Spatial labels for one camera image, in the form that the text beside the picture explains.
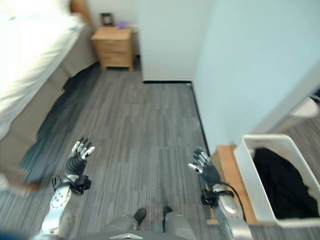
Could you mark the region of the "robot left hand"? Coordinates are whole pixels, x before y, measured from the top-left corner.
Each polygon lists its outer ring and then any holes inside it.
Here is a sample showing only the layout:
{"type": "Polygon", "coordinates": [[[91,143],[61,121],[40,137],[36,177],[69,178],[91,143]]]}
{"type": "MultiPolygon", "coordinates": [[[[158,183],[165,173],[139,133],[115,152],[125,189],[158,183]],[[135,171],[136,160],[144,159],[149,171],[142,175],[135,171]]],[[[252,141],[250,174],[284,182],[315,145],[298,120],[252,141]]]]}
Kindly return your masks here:
{"type": "Polygon", "coordinates": [[[87,165],[90,155],[96,150],[87,137],[78,139],[71,148],[70,155],[66,160],[64,175],[67,178],[79,178],[87,165]]]}

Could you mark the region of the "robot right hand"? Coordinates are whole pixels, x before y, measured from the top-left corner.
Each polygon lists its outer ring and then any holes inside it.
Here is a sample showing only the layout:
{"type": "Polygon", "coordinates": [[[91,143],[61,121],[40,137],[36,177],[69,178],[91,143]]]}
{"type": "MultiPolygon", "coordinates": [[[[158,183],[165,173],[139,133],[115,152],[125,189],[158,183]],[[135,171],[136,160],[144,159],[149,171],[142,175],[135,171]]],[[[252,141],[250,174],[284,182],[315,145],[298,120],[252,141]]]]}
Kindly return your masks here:
{"type": "Polygon", "coordinates": [[[221,182],[220,174],[217,168],[211,162],[209,156],[200,148],[194,150],[193,163],[188,163],[187,166],[200,175],[205,181],[209,189],[221,182]]]}

